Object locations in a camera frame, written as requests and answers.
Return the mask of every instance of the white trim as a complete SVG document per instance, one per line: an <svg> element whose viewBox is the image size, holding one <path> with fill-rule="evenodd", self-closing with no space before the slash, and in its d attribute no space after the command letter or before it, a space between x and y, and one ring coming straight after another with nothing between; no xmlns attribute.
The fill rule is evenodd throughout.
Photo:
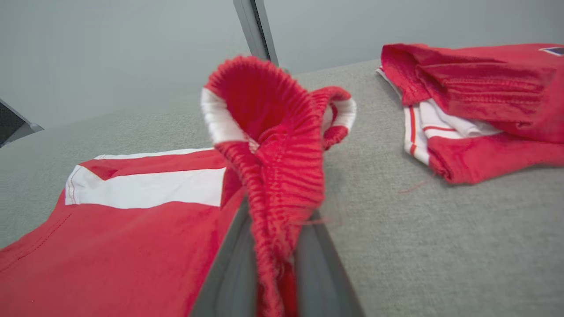
<svg viewBox="0 0 564 317"><path fill-rule="evenodd" d="M223 169L124 175L102 180L76 166L65 187L65 205L97 204L120 209L151 208L166 202L219 206Z"/></svg>
<svg viewBox="0 0 564 317"><path fill-rule="evenodd" d="M501 130L494 128L491 124L481 120L468 120L461 117L446 114L434 99L428 99L420 103L423 127L440 126L455 129L461 138L475 138L483 135L494 135Z"/></svg>
<svg viewBox="0 0 564 317"><path fill-rule="evenodd" d="M356 118L356 102L350 98L333 101L333 104L337 108L337 117L332 126L344 126L350 131Z"/></svg>
<svg viewBox="0 0 564 317"><path fill-rule="evenodd" d="M411 155L411 145L414 144L411 142L411 111L409 107L404 107L403 113L406 118L406 134L403 148L409 155ZM413 114L415 115L415 151L413 152L413 156L425 165L428 165L430 155L427 150L427 136L423 132L423 127L421 126L421 109L419 108L419 105L413 106Z"/></svg>
<svg viewBox="0 0 564 317"><path fill-rule="evenodd" d="M163 156L163 155L183 155L183 154L190 154L194 152L200 151L208 151L213 148L187 148L187 149L174 149L172 151L165 151L165 152L155 152L155 153L137 153L137 154L120 154L120 155L110 155L110 154L103 154L94 157L94 160L129 160L129 159L140 159L142 157L149 157L149 156Z"/></svg>
<svg viewBox="0 0 564 317"><path fill-rule="evenodd" d="M250 136L246 135L246 140L249 142L249 150L252 154L255 154L258 148L261 146L257 141L252 139Z"/></svg>
<svg viewBox="0 0 564 317"><path fill-rule="evenodd" d="M462 135L460 135L458 131L443 131L443 130L429 129L425 131L425 135L427 136L428 139L432 137L441 137L441 138L453 139L453 140L465 139Z"/></svg>
<svg viewBox="0 0 564 317"><path fill-rule="evenodd" d="M227 141L246 141L245 133L227 110L225 100L204 88L202 89L200 104L214 144Z"/></svg>
<svg viewBox="0 0 564 317"><path fill-rule="evenodd" d="M321 135L331 127L333 121L333 107L326 107L321 120Z"/></svg>

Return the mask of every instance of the folded clothing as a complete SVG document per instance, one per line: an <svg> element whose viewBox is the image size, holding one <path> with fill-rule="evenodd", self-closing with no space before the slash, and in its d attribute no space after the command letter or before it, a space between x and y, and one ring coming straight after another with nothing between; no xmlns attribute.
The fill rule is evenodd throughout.
<svg viewBox="0 0 564 317"><path fill-rule="evenodd" d="M297 315L293 251L324 199L323 151L349 133L356 105L236 58L210 76L201 107L215 149L74 168L48 220L0 250L0 315L186 317L245 195L258 315Z"/></svg>
<svg viewBox="0 0 564 317"><path fill-rule="evenodd" d="M382 68L376 70L394 87ZM480 120L446 114L434 99L404 107L405 151L451 184L476 184L537 164L564 166L564 144L501 131Z"/></svg>
<svg viewBox="0 0 564 317"><path fill-rule="evenodd" d="M402 103L434 99L447 114L527 139L564 143L564 45L442 49L393 44L382 67Z"/></svg>
<svg viewBox="0 0 564 317"><path fill-rule="evenodd" d="M215 149L77 165L47 221L0 251L0 315L186 317L239 208L225 171Z"/></svg>

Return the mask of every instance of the gray carpet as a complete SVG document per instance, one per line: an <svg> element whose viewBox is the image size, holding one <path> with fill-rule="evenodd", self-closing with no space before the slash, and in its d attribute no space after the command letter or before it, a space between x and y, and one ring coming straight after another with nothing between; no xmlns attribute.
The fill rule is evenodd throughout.
<svg viewBox="0 0 564 317"><path fill-rule="evenodd" d="M378 61L296 76L339 85L359 106L326 155L322 214L367 316L562 316L564 169L447 185L403 151L398 98ZM189 96L41 131L0 149L0 245L52 211L75 164L100 154L208 147Z"/></svg>

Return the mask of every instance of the gray frame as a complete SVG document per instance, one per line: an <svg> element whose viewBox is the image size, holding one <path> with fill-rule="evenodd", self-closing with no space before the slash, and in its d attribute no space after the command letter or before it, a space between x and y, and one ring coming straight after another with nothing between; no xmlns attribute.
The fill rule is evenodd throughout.
<svg viewBox="0 0 564 317"><path fill-rule="evenodd" d="M278 66L264 0L233 0L250 53Z"/></svg>
<svg viewBox="0 0 564 317"><path fill-rule="evenodd" d="M20 117L22 120L24 120L25 123L27 123L29 125L29 127L32 128L32 130L34 132L39 132L39 131L44 130L40 125L29 122L26 118L24 118L24 116L20 115L20 113L18 111L15 111L12 107L10 107L10 105L5 103L4 100L0 99L0 103L3 104L4 106L6 106L6 108L8 108L11 112L13 112L15 115Z"/></svg>
<svg viewBox="0 0 564 317"><path fill-rule="evenodd" d="M319 219L316 210L311 220ZM256 316L258 276L251 222L245 198L189 317ZM295 268L299 316L365 316L324 224L302 227Z"/></svg>

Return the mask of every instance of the white side stripe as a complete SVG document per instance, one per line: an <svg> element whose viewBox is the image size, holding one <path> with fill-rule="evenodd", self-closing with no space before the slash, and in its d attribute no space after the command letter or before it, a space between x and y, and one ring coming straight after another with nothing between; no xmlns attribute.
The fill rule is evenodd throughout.
<svg viewBox="0 0 564 317"><path fill-rule="evenodd" d="M349 132L353 127L356 118L356 102L352 98L348 100L333 101L335 108L337 108L337 117L333 126L344 126Z"/></svg>
<svg viewBox="0 0 564 317"><path fill-rule="evenodd" d="M120 209L151 208L166 202L219 206L225 168L126 175L102 180L76 166L65 188L65 205L97 204Z"/></svg>
<svg viewBox="0 0 564 317"><path fill-rule="evenodd" d="M415 151L413 152L413 156L423 162L425 165L429 164L429 152L427 151L427 137L423 132L423 128L421 127L421 109L419 105L413 106L413 115L415 121L415 142L411 142L411 111L409 107L403 108L403 113L405 114L405 125L406 125L406 134L404 138L404 145L403 149L408 153L411 154L411 146L415 146Z"/></svg>
<svg viewBox="0 0 564 317"><path fill-rule="evenodd" d="M246 141L245 133L227 110L225 100L211 90L204 88L202 89L200 105L211 135L211 141L214 144L226 141Z"/></svg>
<svg viewBox="0 0 564 317"><path fill-rule="evenodd" d="M99 155L94 160L128 160L140 159L148 156L163 156L163 155L182 155L194 152L207 151L213 148L187 148L187 149L174 149L172 151L156 152L156 153L137 153L137 154L121 154L121 155Z"/></svg>

